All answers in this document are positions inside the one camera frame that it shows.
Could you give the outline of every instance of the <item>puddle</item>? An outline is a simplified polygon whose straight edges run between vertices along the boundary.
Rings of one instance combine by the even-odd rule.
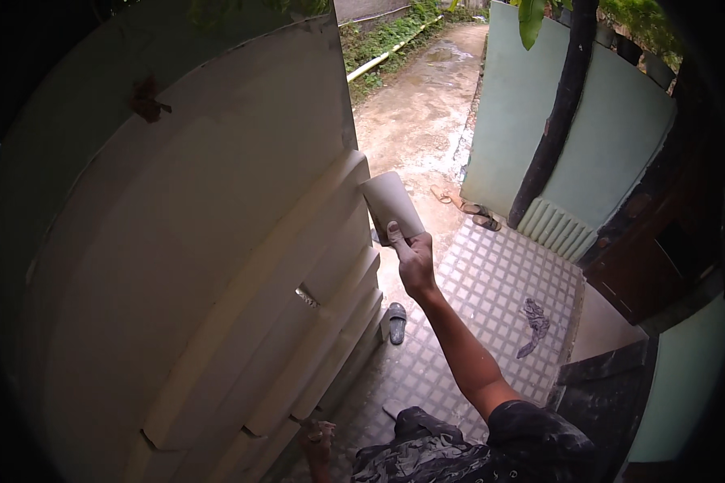
[[[415,86],[420,86],[421,84],[425,83],[425,78],[423,76],[406,76],[405,80],[409,83],[414,84]]]
[[[438,49],[433,53],[427,54],[427,60],[430,62],[445,62],[447,60],[456,59],[459,56],[451,52],[450,49]]]
[[[442,41],[435,46],[434,50],[426,54],[427,62],[448,62],[472,57],[472,54],[459,50],[453,42]]]

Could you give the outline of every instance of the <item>black shirt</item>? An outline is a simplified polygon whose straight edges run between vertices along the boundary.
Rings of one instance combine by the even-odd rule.
[[[361,449],[351,481],[569,483],[588,479],[594,445],[558,414],[514,400],[496,407],[487,422],[486,444],[470,444],[459,428],[419,407],[401,411],[395,439]]]

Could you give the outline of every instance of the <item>cloth rag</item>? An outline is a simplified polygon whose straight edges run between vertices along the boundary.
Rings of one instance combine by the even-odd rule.
[[[524,345],[521,349],[518,349],[516,359],[521,359],[531,354],[540,339],[545,337],[548,333],[548,329],[551,326],[551,320],[545,316],[543,308],[534,301],[534,299],[527,298],[523,301],[523,311],[526,314],[526,319],[529,321],[529,326],[532,328],[532,341]]]

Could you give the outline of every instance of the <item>concrete path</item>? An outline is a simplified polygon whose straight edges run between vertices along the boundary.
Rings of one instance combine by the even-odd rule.
[[[438,202],[430,186],[459,191],[459,170],[467,160],[454,161],[454,152],[470,112],[488,31],[488,25],[447,27],[395,82],[354,112],[358,145],[368,156],[371,176],[397,171],[403,179],[432,233],[435,266],[451,246],[464,214]],[[394,250],[375,246],[381,253],[379,288],[384,303],[399,301],[411,313],[415,303],[400,283]]]

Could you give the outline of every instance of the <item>white pipe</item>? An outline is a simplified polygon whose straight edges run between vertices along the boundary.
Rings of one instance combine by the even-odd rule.
[[[375,66],[377,66],[378,64],[380,64],[380,63],[384,62],[384,61],[385,61],[385,60],[387,59],[387,57],[389,57],[389,54],[390,54],[390,53],[395,53],[395,52],[397,52],[397,50],[399,50],[399,49],[400,49],[400,47],[402,47],[403,45],[406,45],[406,44],[407,44],[407,43],[409,43],[409,42],[410,42],[411,40],[413,40],[413,39],[414,39],[414,38],[415,38],[415,37],[416,37],[417,35],[419,35],[419,33],[421,33],[421,31],[422,31],[422,30],[424,30],[424,29],[425,29],[425,28],[427,27],[427,25],[432,25],[432,24],[434,24],[435,22],[437,22],[438,20],[440,20],[440,19],[442,19],[442,18],[443,18],[443,15],[442,15],[442,14],[438,15],[438,16],[437,16],[437,17],[435,18],[435,20],[431,20],[430,22],[427,22],[426,24],[422,25],[422,26],[421,26],[421,27],[420,27],[420,28],[419,28],[419,29],[418,29],[418,30],[416,31],[416,33],[415,33],[415,34],[413,34],[412,36],[408,37],[408,38],[407,38],[406,40],[404,40],[403,42],[401,42],[401,43],[397,44],[396,46],[392,47],[392,49],[391,49],[391,50],[387,50],[387,52],[385,52],[385,53],[381,54],[381,55],[380,55],[380,56],[378,56],[377,58],[375,58],[375,59],[373,59],[373,60],[369,60],[368,62],[366,62],[366,63],[362,64],[362,65],[361,65],[360,67],[358,67],[358,68],[357,68],[357,69],[356,69],[356,70],[355,70],[354,72],[350,72],[350,73],[348,74],[348,76],[346,76],[346,82],[347,82],[347,83],[350,83],[350,82],[354,81],[354,80],[355,80],[355,79],[356,79],[357,77],[360,77],[360,76],[361,76],[362,74],[364,74],[365,72],[368,72],[369,70],[371,70],[372,68],[374,68],[374,67],[375,67]]]

